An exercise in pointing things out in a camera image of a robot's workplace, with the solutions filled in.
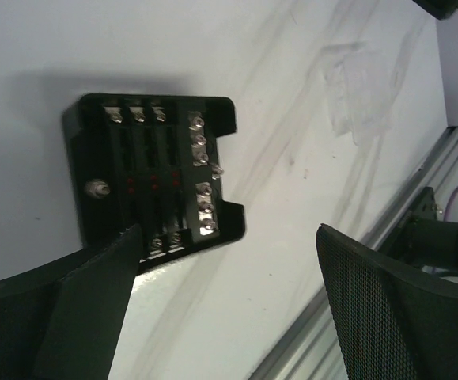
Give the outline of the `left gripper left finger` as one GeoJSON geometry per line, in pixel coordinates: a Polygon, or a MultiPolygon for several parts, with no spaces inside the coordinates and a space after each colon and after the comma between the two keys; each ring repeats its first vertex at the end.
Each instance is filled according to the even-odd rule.
{"type": "Polygon", "coordinates": [[[143,253],[139,226],[0,280],[0,379],[106,379],[143,253]]]}

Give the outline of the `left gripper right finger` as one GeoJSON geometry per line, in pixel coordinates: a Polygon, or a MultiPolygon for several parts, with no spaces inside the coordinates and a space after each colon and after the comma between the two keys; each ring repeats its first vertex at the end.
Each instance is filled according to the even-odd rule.
{"type": "Polygon", "coordinates": [[[458,283],[323,224],[316,251],[350,379],[458,379],[458,283]]]}

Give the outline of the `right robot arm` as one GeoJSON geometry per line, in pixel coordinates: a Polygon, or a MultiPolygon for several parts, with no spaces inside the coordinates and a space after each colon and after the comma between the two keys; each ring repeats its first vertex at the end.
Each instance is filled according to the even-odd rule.
{"type": "Polygon", "coordinates": [[[433,276],[458,283],[458,222],[453,220],[458,185],[443,210],[435,192],[447,184],[458,166],[458,126],[449,126],[426,158],[425,165],[406,185],[391,210],[397,215],[380,244],[380,252],[433,276]]]}

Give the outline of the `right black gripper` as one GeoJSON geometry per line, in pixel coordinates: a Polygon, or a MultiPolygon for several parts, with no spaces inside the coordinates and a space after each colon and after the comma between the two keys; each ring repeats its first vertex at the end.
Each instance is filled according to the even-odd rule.
{"type": "Polygon", "coordinates": [[[414,0],[414,3],[439,21],[458,11],[458,0],[414,0]]]}

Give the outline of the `black fuse box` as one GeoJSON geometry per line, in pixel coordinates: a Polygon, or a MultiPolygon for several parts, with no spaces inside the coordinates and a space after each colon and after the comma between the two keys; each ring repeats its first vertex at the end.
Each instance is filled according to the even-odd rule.
{"type": "Polygon", "coordinates": [[[244,236],[244,207],[222,195],[229,98],[87,93],[62,126],[84,245],[137,226],[148,272],[244,236]]]}

